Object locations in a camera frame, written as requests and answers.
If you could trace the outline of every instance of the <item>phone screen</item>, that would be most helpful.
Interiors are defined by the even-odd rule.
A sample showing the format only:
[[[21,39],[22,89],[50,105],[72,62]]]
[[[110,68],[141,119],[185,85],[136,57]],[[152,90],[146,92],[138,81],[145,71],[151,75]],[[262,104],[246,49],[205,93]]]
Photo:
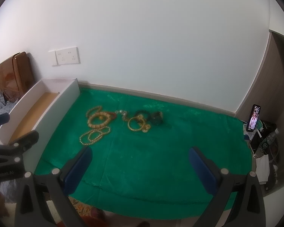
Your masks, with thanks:
[[[260,109],[261,109],[260,106],[255,105],[255,104],[253,105],[253,109],[251,111],[249,122],[247,124],[247,129],[246,129],[247,131],[254,131],[257,121],[258,121]]]

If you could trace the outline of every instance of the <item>wall socket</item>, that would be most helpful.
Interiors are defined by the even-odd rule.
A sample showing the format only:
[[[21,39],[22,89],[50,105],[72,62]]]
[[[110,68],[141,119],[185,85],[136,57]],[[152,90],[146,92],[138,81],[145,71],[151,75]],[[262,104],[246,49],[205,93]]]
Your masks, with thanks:
[[[59,66],[65,64],[80,64],[77,47],[63,49],[63,50],[56,50],[55,54],[56,54],[55,55],[56,62],[54,62],[54,57],[53,56],[51,57],[52,66]]]

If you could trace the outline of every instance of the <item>black bracelet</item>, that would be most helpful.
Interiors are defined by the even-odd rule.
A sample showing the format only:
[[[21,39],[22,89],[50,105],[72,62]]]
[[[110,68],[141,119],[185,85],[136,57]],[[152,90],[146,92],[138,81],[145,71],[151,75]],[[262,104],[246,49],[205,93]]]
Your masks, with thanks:
[[[163,123],[163,113],[162,112],[154,112],[151,114],[151,118],[149,120],[153,125],[160,125]]]
[[[144,118],[146,121],[150,120],[151,118],[151,113],[147,110],[138,110],[133,116],[137,117],[139,114],[147,114],[147,118]]]

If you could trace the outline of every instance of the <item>jewelry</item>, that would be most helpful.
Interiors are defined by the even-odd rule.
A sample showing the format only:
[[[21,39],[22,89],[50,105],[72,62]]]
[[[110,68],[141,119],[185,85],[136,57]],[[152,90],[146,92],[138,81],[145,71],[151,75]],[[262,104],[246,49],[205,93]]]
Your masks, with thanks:
[[[94,139],[91,140],[91,139],[90,139],[90,136],[91,136],[91,134],[93,134],[93,133],[95,133],[95,132],[99,132],[99,135],[98,135],[96,138],[94,138]],[[88,134],[88,140],[90,141],[90,142],[88,142],[88,143],[82,141],[82,138],[83,138],[85,135],[87,135],[87,134]],[[93,145],[95,142],[99,141],[102,137],[103,137],[103,134],[101,133],[101,131],[99,131],[99,130],[90,130],[90,131],[85,132],[84,134],[82,134],[82,135],[80,136],[79,140],[80,140],[80,142],[81,142],[82,145],[88,146],[88,145]]]
[[[89,117],[90,117],[89,113],[92,112],[92,111],[94,111],[95,109],[97,109],[97,111],[96,111],[95,113],[98,113],[98,112],[100,112],[100,111],[102,110],[102,106],[96,106],[96,107],[93,107],[93,108],[89,109],[89,110],[86,112],[86,114],[85,114],[86,117],[89,118]]]
[[[100,117],[100,116],[104,116],[106,117],[106,120],[101,123],[101,124],[98,124],[98,125],[95,125],[95,124],[92,124],[91,121],[96,118],[96,117]],[[107,126],[109,124],[109,122],[111,121],[111,114],[107,113],[107,112],[98,112],[98,113],[94,113],[93,115],[91,115],[89,118],[88,118],[88,121],[87,121],[87,125],[91,128],[94,128],[94,129],[98,129],[98,128],[103,128],[104,126]]]
[[[111,120],[114,120],[114,119],[116,119],[116,118],[117,118],[117,114],[116,114],[116,113],[114,113],[114,112],[106,112],[106,113],[108,113],[108,114],[110,114],[110,115],[111,115]]]
[[[162,112],[154,112],[151,114],[149,121],[153,125],[160,125],[163,123],[163,113]]]
[[[137,123],[139,123],[139,121],[142,121],[143,124],[142,124],[142,126],[141,126],[139,129],[133,129],[133,128],[131,128],[131,126],[130,126],[130,122],[131,122],[132,120],[136,120]],[[140,130],[143,129],[144,125],[145,125],[145,120],[143,119],[143,116],[142,116],[141,114],[139,114],[139,115],[136,116],[136,117],[130,118],[129,121],[127,122],[127,127],[128,127],[131,131],[140,131]]]
[[[122,113],[122,120],[123,121],[128,121],[129,120],[127,115],[128,115],[128,111],[123,111],[123,113]]]
[[[95,132],[98,132],[99,135],[98,135],[96,138],[91,139],[91,135],[94,134]],[[100,128],[100,129],[94,129],[94,130],[90,130],[90,131],[88,131],[88,132],[85,132],[84,134],[82,134],[82,135],[80,136],[79,140],[80,140],[80,142],[81,142],[82,145],[86,145],[86,146],[88,146],[88,145],[93,145],[95,142],[99,141],[104,135],[108,134],[109,132],[111,132],[111,128],[110,128],[109,126],[105,126],[105,127]],[[87,135],[87,134],[88,134],[87,139],[88,139],[90,142],[85,143],[85,142],[82,141],[82,138],[83,138],[85,135]]]
[[[151,125],[150,124],[146,124],[143,129],[142,129],[142,132],[146,133],[148,132],[148,130],[151,128]]]
[[[138,116],[138,114],[147,114],[147,118],[145,119],[146,121],[151,118],[151,113],[147,110],[138,110],[137,112],[135,112],[134,117]]]

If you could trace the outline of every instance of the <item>power outlet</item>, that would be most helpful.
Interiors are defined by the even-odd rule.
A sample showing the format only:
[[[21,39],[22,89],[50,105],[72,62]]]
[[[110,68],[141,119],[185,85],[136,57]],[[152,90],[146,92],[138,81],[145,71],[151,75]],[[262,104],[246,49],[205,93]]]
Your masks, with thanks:
[[[80,64],[78,48],[68,48],[56,51],[57,64]]]
[[[48,60],[52,66],[58,66],[57,58],[56,58],[56,51],[49,51],[48,52]]]

